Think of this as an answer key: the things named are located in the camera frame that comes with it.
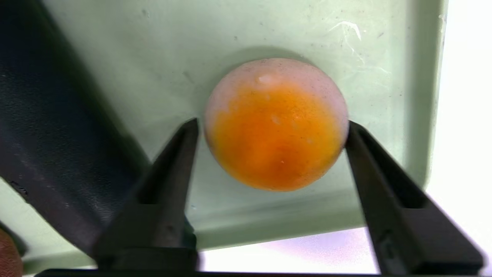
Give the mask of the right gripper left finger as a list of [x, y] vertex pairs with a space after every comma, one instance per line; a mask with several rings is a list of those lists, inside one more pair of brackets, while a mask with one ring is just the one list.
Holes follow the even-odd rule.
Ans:
[[199, 137], [198, 119], [183, 123], [93, 246], [104, 271], [190, 271], [198, 268], [186, 203]]

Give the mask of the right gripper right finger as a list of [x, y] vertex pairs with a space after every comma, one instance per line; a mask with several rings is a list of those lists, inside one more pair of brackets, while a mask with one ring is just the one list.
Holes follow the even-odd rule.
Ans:
[[363, 126], [345, 149], [383, 275], [480, 273], [480, 251]]

